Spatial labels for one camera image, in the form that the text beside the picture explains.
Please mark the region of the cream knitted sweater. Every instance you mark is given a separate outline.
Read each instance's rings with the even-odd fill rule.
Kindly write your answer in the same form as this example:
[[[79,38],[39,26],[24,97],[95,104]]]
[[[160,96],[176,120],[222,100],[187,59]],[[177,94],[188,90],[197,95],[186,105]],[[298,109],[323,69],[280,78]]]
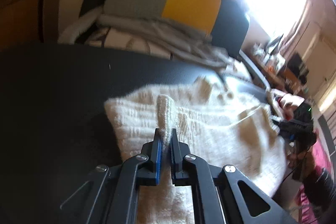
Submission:
[[[149,85],[105,102],[123,160],[141,152],[156,129],[163,139],[158,186],[143,186],[138,223],[193,223],[191,189],[171,182],[168,146],[171,130],[192,154],[211,165],[236,166],[268,196],[286,170],[284,141],[270,118],[270,107],[254,96],[205,78],[190,85]]]

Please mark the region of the pink fringed garment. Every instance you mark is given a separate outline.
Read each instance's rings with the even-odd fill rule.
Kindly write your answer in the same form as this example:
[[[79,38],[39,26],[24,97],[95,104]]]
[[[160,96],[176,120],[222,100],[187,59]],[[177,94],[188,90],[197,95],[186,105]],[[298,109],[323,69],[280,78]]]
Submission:
[[[335,181],[331,164],[315,130],[316,143],[306,156],[298,204],[303,206],[301,223],[335,223]]]

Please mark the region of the wooden desk with clutter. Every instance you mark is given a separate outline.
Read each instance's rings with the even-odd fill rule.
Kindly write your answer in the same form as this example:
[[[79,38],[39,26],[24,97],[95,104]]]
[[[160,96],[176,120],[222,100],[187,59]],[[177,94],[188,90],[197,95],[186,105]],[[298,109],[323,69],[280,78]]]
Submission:
[[[254,44],[247,53],[272,88],[280,90],[302,88],[301,81],[287,67],[285,59],[280,54],[270,55],[260,44]]]

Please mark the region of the black monitor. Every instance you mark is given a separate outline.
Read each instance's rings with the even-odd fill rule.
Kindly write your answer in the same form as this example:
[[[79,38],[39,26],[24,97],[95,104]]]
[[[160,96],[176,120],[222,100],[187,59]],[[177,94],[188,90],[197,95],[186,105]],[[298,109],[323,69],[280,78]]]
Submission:
[[[301,56],[298,53],[294,53],[291,58],[287,61],[287,68],[295,75],[299,76],[300,66],[302,64]]]

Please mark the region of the grey cloth on bed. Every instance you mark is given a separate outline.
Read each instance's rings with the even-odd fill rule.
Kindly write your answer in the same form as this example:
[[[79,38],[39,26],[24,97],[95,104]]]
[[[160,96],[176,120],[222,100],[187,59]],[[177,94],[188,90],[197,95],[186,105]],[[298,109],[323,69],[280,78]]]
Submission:
[[[211,44],[212,36],[171,19],[132,19],[102,14],[97,21],[140,36],[186,61],[215,69],[226,69],[234,63],[226,49]]]

